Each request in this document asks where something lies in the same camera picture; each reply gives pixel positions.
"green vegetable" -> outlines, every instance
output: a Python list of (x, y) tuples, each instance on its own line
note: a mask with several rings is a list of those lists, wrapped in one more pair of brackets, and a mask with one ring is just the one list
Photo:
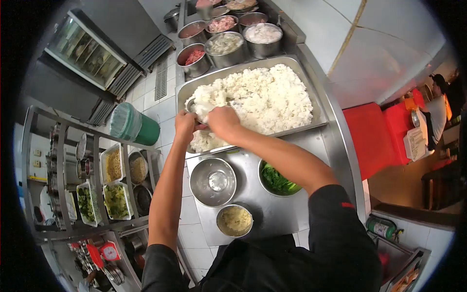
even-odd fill
[(78, 189), (78, 206), (81, 215), (89, 222), (95, 222), (94, 211), (91, 204), (91, 192), (88, 188)]
[(301, 186), (289, 181), (280, 174), (272, 165), (266, 163), (261, 170), (263, 183), (276, 195), (293, 195), (302, 189)]
[(125, 200), (125, 192), (122, 185), (106, 185), (104, 189), (104, 204), (107, 207), (109, 216), (114, 219), (122, 219), (128, 216), (128, 207)]

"white plastic basket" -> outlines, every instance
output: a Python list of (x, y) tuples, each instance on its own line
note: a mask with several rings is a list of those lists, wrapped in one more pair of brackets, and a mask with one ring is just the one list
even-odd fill
[(89, 180), (86, 180), (85, 183), (82, 183), (76, 187), (76, 192), (78, 193), (79, 189), (84, 189), (84, 188), (89, 188), (89, 193), (91, 195), (91, 206), (94, 212), (95, 222), (88, 221), (86, 217), (83, 216), (83, 213), (81, 212), (81, 209), (80, 209), (79, 212), (81, 213), (81, 219), (83, 220), (84, 224), (97, 227), (97, 225), (102, 222), (102, 215), (100, 214), (99, 205), (97, 203), (97, 191), (96, 191), (96, 188), (89, 183)]
[(133, 216), (133, 208), (131, 207), (130, 192), (128, 191), (128, 185), (127, 184), (124, 184), (122, 182), (113, 181), (113, 182), (111, 182), (111, 183), (109, 183), (107, 185), (104, 185), (104, 201), (106, 200), (106, 188), (107, 188), (107, 186), (112, 187), (112, 186), (116, 186), (116, 185), (123, 186), (123, 192), (125, 194), (125, 203), (127, 205), (128, 215), (124, 216), (124, 217), (120, 217), (120, 218), (112, 217), (110, 215), (110, 213), (109, 213), (109, 208), (106, 205), (107, 214), (109, 215), (109, 218), (112, 219), (112, 220), (131, 220), (131, 216)]
[(109, 156), (114, 151), (120, 151), (120, 171), (121, 177), (116, 179), (116, 181), (121, 181), (125, 176), (125, 167), (123, 166), (123, 146), (121, 143), (117, 143), (109, 149), (105, 150), (100, 154), (100, 180), (103, 185), (109, 184), (111, 181), (107, 180), (107, 156)]

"stainless steel tray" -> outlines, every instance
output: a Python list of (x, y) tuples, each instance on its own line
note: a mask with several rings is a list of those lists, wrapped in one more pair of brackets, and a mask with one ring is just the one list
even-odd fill
[[(302, 66), (300, 65), (297, 56), (295, 55), (286, 55), (286, 56), (280, 56), (280, 57), (272, 57), (268, 59), (263, 59), (263, 60), (258, 60), (258, 61), (253, 61), (250, 63), (244, 63), (240, 65), (235, 65), (232, 67), (224, 68), (206, 75), (203, 75), (201, 77), (192, 79), (182, 85), (177, 86), (176, 92), (177, 92), (177, 108), (178, 110), (182, 110), (185, 108), (185, 101), (189, 99), (195, 90), (198, 88), (200, 85), (208, 85), (214, 82), (216, 79), (219, 78), (225, 78), (230, 74), (233, 73), (239, 73), (242, 72), (245, 69), (256, 69), (256, 68), (272, 68), (277, 64), (284, 64), (286, 66), (289, 66), (300, 78), (300, 80), (303, 82), (303, 84), (306, 87), (306, 91), (308, 92), (308, 95), (310, 96), (311, 103), (313, 104), (313, 120), (311, 124), (306, 125), (306, 126), (301, 126), (298, 128), (293, 128), (287, 131), (282, 131), (278, 132), (275, 134), (271, 134), (271, 137), (280, 137), (296, 132), (300, 132), (303, 130), (307, 130), (310, 128), (315, 128), (319, 127), (322, 125), (325, 125), (328, 123), (328, 119), (324, 113), (324, 111), (321, 109), (321, 103), (319, 102), (317, 98), (317, 94), (315, 91), (315, 88), (311, 85), (310, 80), (308, 79), (307, 75), (305, 74)], [(233, 149), (236, 146), (234, 145), (228, 145), (224, 147), (219, 147), (219, 148), (214, 148), (209, 151), (204, 151), (204, 152), (199, 152), (196, 153), (193, 151), (193, 149), (188, 146), (188, 149), (186, 151), (186, 156), (185, 158), (192, 158), (196, 156), (201, 156), (205, 154), (213, 154), (229, 149)]]

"black shirt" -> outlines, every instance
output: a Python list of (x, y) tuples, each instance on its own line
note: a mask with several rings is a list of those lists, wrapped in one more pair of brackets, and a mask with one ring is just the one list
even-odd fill
[[(378, 291), (382, 267), (376, 246), (344, 188), (320, 188), (308, 208), (309, 251), (295, 247), (291, 235), (235, 239), (219, 248), (201, 291)], [(188, 291), (172, 249), (153, 244), (146, 255), (142, 291)]]

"man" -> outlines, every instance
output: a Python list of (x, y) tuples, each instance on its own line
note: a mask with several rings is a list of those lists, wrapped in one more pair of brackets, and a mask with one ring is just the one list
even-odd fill
[[(309, 194), (310, 250), (292, 235), (221, 246), (198, 291), (379, 291), (381, 263), (329, 166), (310, 152), (240, 125), (230, 107), (216, 107), (209, 125), (217, 137), (260, 156)], [(185, 150), (194, 114), (175, 117), (175, 139), (149, 211), (149, 240), (142, 291), (188, 291), (177, 261), (177, 229)]]
[(436, 74), (433, 79), (433, 100), (421, 109), (423, 119), (428, 131), (428, 150), (434, 150), (441, 139), (447, 119), (447, 83), (441, 74)]

